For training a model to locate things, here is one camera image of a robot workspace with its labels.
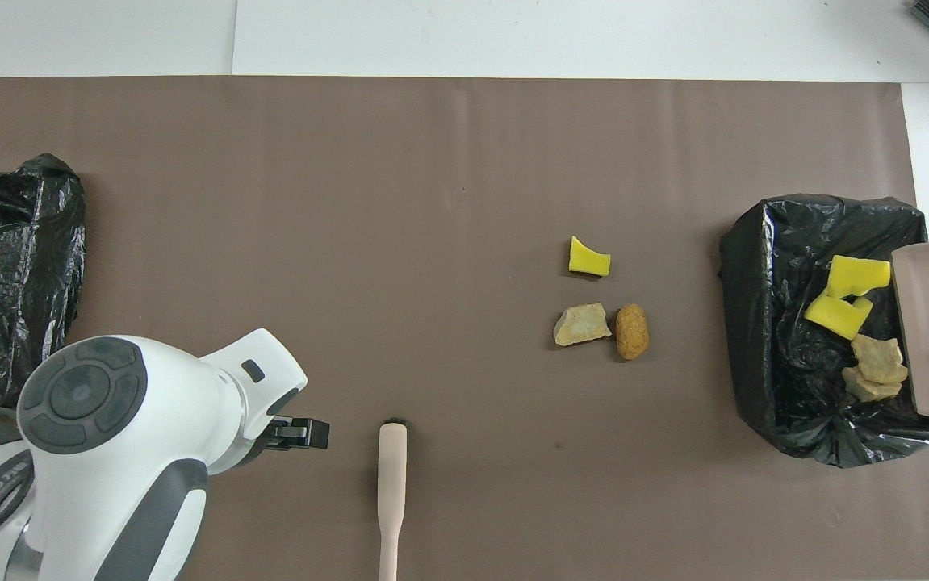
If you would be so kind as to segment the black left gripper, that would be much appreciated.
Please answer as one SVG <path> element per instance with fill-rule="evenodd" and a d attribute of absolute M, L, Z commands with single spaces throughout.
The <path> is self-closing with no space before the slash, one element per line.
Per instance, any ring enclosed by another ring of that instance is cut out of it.
<path fill-rule="evenodd" d="M 262 430 L 258 444 L 265 451 L 328 449 L 330 424 L 312 418 L 276 415 Z"/>

